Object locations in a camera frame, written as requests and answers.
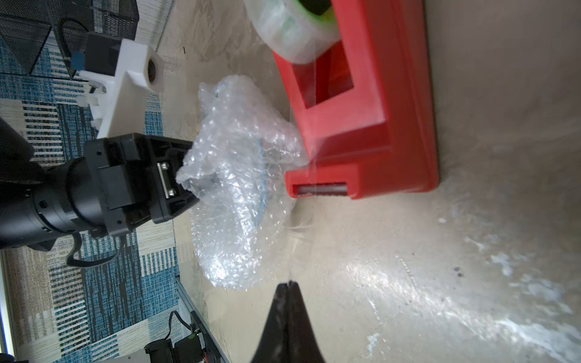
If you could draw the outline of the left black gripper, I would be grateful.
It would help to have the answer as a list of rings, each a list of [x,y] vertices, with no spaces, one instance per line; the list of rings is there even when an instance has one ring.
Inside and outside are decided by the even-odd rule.
[[[176,181],[191,147],[190,141],[138,133],[86,142],[90,183],[83,218],[119,237],[182,215],[199,201]]]

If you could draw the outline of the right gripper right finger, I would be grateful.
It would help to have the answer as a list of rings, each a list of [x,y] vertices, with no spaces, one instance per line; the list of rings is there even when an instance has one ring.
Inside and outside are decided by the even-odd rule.
[[[289,362],[324,362],[307,313],[307,307],[295,281],[287,284],[287,353]]]

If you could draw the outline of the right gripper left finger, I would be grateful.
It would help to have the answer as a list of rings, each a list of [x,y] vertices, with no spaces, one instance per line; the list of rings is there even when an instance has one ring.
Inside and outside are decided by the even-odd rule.
[[[252,362],[289,362],[288,303],[290,283],[279,284]]]

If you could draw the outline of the clear bubble wrap sheet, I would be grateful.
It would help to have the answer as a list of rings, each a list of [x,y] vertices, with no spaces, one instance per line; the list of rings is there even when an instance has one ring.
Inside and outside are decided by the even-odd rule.
[[[298,128],[249,77],[201,84],[198,98],[204,119],[176,180],[198,198],[192,242],[205,277],[246,290],[284,260],[295,206],[285,176],[307,164],[307,152]]]

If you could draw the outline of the red tape dispenser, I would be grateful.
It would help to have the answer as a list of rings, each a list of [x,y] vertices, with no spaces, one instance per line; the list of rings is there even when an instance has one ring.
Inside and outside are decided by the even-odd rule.
[[[440,182],[425,6],[335,1],[342,38],[315,61],[275,59],[309,163],[292,198],[425,193]]]

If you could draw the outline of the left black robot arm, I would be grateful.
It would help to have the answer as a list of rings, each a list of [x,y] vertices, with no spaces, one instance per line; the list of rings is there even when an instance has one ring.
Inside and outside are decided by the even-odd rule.
[[[198,202],[176,181],[192,145],[133,133],[88,141],[83,157],[43,167],[2,121],[1,247],[50,250],[70,234],[120,237],[174,219]]]

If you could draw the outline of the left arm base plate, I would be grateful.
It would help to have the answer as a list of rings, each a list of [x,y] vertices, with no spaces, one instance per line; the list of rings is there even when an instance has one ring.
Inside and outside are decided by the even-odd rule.
[[[186,337],[172,342],[172,320],[176,318],[188,330]],[[168,319],[169,331],[166,337],[155,340],[145,346],[145,354],[152,363],[227,363],[226,354],[219,347],[205,322],[190,313],[191,322],[187,323],[180,314],[173,310]]]

